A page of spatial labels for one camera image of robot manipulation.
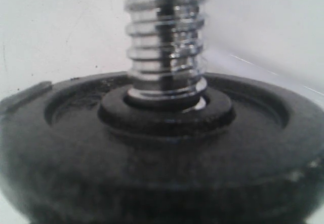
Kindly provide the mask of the chrome threaded dumbbell bar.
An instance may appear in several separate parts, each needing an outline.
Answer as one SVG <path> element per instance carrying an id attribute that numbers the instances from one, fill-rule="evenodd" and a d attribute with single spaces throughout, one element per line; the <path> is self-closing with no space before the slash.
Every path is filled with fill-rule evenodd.
<path id="1" fill-rule="evenodd" d="M 205 0 L 126 0 L 131 21 L 130 97 L 149 102 L 196 101 L 207 88 L 201 53 Z"/>

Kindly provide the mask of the black plate bar end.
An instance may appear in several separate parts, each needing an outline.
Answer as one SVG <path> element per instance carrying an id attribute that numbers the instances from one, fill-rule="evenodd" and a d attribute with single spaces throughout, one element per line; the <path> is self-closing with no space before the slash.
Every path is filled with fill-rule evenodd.
<path id="1" fill-rule="evenodd" d="M 303 223 L 323 204 L 323 109 L 208 73 L 207 106 L 129 104 L 107 73 L 1 101 L 1 188 L 32 223 Z"/>

